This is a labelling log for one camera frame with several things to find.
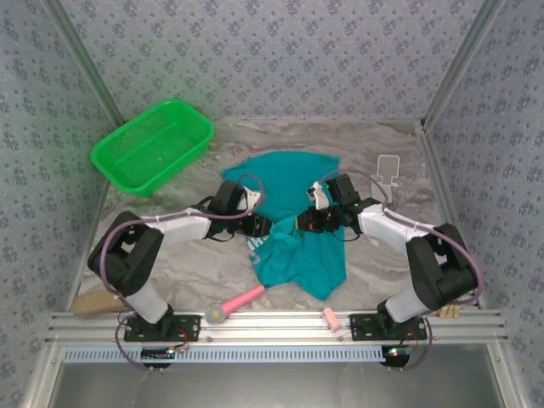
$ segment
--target patterned wallpaper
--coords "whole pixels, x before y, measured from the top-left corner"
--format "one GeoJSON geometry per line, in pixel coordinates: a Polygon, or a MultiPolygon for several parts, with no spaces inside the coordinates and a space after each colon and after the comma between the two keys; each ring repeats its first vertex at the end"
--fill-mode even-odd
{"type": "Polygon", "coordinates": [[[544,3],[508,0],[433,134],[462,228],[544,406],[544,3]]]}
{"type": "Polygon", "coordinates": [[[482,0],[62,0],[122,114],[420,117],[482,0]]]}
{"type": "Polygon", "coordinates": [[[47,312],[65,307],[111,131],[39,2],[0,5],[0,406],[19,406],[47,312]]]}

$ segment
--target teal t-shirt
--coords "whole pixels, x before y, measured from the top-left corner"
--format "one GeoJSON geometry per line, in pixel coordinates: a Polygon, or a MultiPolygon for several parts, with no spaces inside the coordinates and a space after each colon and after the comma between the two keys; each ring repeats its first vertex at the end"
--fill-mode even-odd
{"type": "MultiPolygon", "coordinates": [[[[251,240],[248,245],[258,255],[255,272],[265,287],[296,282],[315,298],[326,300],[346,280],[343,229],[336,232],[337,238],[295,229],[297,215],[313,205],[306,190],[336,170],[339,162],[338,157],[305,151],[274,151],[223,172],[226,180],[237,182],[250,173],[263,183],[266,199],[257,213],[275,224],[267,239],[251,240]]],[[[251,178],[241,183],[258,190],[251,178]]]]}

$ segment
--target small wooden block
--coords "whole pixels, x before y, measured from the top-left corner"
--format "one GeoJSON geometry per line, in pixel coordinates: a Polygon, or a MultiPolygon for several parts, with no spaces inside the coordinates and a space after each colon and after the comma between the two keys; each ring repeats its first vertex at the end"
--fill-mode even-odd
{"type": "Polygon", "coordinates": [[[455,319],[459,317],[461,311],[461,306],[458,304],[449,304],[440,308],[439,317],[440,319],[455,319]]]}
{"type": "Polygon", "coordinates": [[[74,299],[70,311],[75,316],[101,315],[127,310],[122,302],[106,290],[84,293],[74,299]]]}

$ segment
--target marble surface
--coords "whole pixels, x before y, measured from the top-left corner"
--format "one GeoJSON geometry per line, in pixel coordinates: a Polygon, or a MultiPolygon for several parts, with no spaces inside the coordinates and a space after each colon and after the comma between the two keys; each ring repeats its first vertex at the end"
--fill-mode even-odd
{"type": "MultiPolygon", "coordinates": [[[[341,166],[374,173],[381,154],[400,157],[398,187],[392,208],[416,220],[437,224],[434,202],[419,139],[410,124],[368,122],[217,122],[209,151],[181,174],[147,198],[110,187],[95,243],[118,213],[130,210],[140,216],[166,214],[214,194],[219,174],[227,167],[272,150],[306,150],[340,157],[341,166]]],[[[352,177],[362,198],[370,185],[352,177]]],[[[296,284],[270,288],[246,307],[249,309],[373,309],[377,303],[410,284],[405,254],[366,236],[346,244],[348,279],[321,302],[296,284]]],[[[248,259],[243,236],[230,242],[188,241],[161,249],[151,274],[154,285],[175,309],[205,309],[258,284],[248,259]]],[[[92,272],[83,274],[80,294],[102,288],[92,272]]]]}

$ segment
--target pink object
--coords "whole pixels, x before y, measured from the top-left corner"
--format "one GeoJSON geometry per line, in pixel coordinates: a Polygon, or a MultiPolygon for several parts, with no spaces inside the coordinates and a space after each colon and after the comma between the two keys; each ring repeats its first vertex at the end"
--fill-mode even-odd
{"type": "Polygon", "coordinates": [[[223,307],[225,315],[230,315],[235,310],[241,308],[244,304],[251,302],[257,296],[261,296],[264,291],[266,291],[264,286],[259,285],[246,293],[242,293],[240,296],[222,303],[221,306],[223,307]]]}
{"type": "Polygon", "coordinates": [[[326,322],[328,323],[331,332],[334,333],[342,328],[340,321],[338,320],[331,308],[323,309],[322,314],[326,322]]]}

